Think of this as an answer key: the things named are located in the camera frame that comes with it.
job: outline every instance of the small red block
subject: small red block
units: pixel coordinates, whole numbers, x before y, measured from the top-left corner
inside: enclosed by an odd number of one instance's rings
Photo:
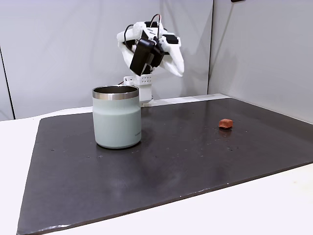
[[[230,119],[220,120],[219,127],[223,129],[230,129],[233,127],[233,120],[230,120]]]

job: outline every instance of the mug rim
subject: mug rim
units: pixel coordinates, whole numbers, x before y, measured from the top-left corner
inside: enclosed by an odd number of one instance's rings
[[[139,88],[135,86],[113,85],[92,89],[92,97],[102,100],[122,100],[139,96]]]

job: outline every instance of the dark table surface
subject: dark table surface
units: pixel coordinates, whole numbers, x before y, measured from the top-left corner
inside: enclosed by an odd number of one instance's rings
[[[91,113],[42,119],[18,234],[110,219],[313,161],[313,125],[232,98],[141,113],[142,141],[123,150],[95,143]],[[232,130],[218,128],[224,118]]]

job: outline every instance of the white wall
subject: white wall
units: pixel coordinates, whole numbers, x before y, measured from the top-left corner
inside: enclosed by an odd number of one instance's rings
[[[91,106],[91,90],[130,75],[116,35],[162,14],[185,74],[159,68],[154,99],[207,94],[213,0],[2,0],[0,42],[17,118]]]
[[[0,57],[0,121],[11,119],[13,119],[12,108]]]
[[[313,123],[313,1],[232,4],[214,0],[209,93]]]

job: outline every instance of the mug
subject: mug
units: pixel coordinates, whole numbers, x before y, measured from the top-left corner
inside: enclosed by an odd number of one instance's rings
[[[92,90],[94,136],[105,148],[127,148],[141,140],[139,89],[105,86]]]

